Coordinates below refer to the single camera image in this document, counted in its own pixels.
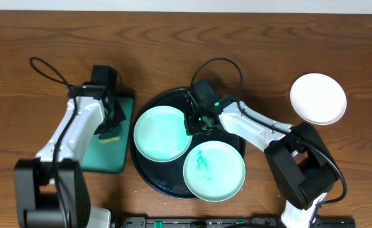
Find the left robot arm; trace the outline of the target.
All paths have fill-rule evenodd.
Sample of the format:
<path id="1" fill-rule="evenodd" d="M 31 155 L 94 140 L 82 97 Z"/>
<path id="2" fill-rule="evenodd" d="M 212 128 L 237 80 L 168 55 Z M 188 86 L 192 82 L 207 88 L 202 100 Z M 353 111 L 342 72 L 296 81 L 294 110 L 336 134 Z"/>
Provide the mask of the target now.
<path id="1" fill-rule="evenodd" d="M 95 134 L 124 117 L 118 92 L 102 85 L 70 88 L 65 115 L 48 143 L 14 169 L 20 227 L 115 227 L 110 210 L 92 206 L 81 164 Z"/>

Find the white plate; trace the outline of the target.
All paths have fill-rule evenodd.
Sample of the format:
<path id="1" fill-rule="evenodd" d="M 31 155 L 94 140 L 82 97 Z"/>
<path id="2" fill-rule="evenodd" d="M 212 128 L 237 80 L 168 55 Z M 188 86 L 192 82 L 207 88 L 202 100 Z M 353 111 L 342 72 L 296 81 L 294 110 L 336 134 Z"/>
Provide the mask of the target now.
<path id="1" fill-rule="evenodd" d="M 342 86 L 321 73 L 299 77 L 290 89 L 290 102 L 301 118 L 316 125 L 339 121 L 347 109 L 347 97 Z"/>

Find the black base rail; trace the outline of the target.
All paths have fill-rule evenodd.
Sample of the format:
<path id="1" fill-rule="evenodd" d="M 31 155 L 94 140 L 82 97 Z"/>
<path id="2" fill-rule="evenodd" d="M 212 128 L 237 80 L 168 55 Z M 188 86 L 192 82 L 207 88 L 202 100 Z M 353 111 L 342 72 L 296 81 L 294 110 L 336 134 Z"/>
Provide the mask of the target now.
<path id="1" fill-rule="evenodd" d="M 265 227 L 285 228 L 280 218 L 144 218 L 127 217 L 115 220 L 112 228 L 223 228 L 223 227 Z M 356 228 L 352 218 L 316 218 L 315 228 Z"/>

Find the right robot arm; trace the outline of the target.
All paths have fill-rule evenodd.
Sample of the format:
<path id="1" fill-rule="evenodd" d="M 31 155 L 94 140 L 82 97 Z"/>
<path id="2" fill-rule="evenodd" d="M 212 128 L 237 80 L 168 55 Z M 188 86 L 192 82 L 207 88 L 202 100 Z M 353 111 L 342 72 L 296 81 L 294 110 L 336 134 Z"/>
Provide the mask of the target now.
<path id="1" fill-rule="evenodd" d="M 264 152 L 276 185 L 286 198 L 281 216 L 285 227 L 314 227 L 316 214 L 343 175 L 316 129 L 277 122 L 249 108 L 238 98 L 192 98 L 186 111 L 189 135 L 221 130 Z"/>

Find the green yellow sponge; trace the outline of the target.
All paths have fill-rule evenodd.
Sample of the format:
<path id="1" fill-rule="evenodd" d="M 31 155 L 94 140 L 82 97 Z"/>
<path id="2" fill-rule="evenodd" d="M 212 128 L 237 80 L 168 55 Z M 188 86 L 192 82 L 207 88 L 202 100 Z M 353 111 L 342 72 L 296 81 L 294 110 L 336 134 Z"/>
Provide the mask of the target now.
<path id="1" fill-rule="evenodd" d="M 119 141 L 120 132 L 120 127 L 111 128 L 108 132 L 100 133 L 98 136 L 98 141 L 102 144 Z"/>

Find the black round tray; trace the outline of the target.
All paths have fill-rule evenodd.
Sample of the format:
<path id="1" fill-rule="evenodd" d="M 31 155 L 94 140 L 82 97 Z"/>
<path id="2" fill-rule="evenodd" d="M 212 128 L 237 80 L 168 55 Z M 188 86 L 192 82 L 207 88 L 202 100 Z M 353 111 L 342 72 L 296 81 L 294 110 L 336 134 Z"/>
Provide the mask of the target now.
<path id="1" fill-rule="evenodd" d="M 187 88 L 181 87 L 171 91 L 166 91 L 151 99 L 146 103 L 136 118 L 155 106 L 173 106 L 178 110 L 189 112 L 192 110 L 191 98 L 187 92 Z M 197 145 L 206 141 L 222 141 L 235 148 L 241 156 L 245 155 L 246 142 L 241 137 L 234 134 L 215 130 L 209 135 L 193 136 L 191 145 L 186 150 L 185 154 L 174 161 L 155 162 L 144 157 L 140 150 L 136 148 L 134 139 L 130 140 L 130 151 L 132 162 L 142 179 L 149 184 L 153 189 L 167 196 L 182 199 L 192 200 L 197 197 L 188 189 L 183 177 L 183 165 L 188 153 Z"/>

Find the mint green plate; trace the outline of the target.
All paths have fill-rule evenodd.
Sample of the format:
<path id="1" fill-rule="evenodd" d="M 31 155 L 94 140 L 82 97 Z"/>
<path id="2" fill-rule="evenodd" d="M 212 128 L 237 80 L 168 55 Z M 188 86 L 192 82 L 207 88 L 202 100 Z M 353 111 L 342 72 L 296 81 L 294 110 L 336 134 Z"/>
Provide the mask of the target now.
<path id="1" fill-rule="evenodd" d="M 184 113 L 172 106 L 156 106 L 146 110 L 135 123 L 133 139 L 138 151 L 153 162 L 171 162 L 189 148 Z"/>
<path id="2" fill-rule="evenodd" d="M 246 176 L 245 162 L 231 145 L 207 141 L 195 146 L 183 165 L 184 182 L 197 198 L 220 202 L 241 189 Z"/>

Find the black rectangular water tray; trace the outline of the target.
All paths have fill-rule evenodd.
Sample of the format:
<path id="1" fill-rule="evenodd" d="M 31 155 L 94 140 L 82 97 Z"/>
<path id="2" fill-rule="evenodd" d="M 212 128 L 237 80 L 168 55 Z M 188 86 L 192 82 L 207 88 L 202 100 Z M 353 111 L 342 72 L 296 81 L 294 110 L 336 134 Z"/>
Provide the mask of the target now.
<path id="1" fill-rule="evenodd" d="M 101 142 L 99 135 L 93 135 L 81 164 L 83 172 L 118 174 L 124 169 L 129 141 L 135 93 L 123 92 L 117 97 L 126 119 L 119 123 L 119 139 Z"/>

